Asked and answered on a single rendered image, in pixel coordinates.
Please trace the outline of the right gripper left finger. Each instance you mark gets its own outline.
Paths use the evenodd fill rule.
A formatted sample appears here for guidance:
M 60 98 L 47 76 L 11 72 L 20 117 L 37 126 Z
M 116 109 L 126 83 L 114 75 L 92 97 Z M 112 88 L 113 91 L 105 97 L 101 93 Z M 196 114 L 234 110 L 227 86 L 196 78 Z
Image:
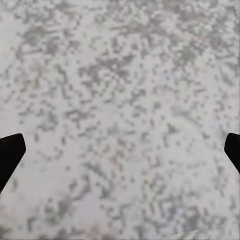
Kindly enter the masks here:
M 0 138 L 0 193 L 26 153 L 22 133 Z

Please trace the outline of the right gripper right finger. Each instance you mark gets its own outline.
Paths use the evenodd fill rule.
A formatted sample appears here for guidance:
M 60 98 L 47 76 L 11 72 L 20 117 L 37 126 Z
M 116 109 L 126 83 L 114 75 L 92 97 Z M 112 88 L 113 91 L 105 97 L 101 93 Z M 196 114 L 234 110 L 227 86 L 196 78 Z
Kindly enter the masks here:
M 224 151 L 240 173 L 240 135 L 230 132 L 226 137 Z

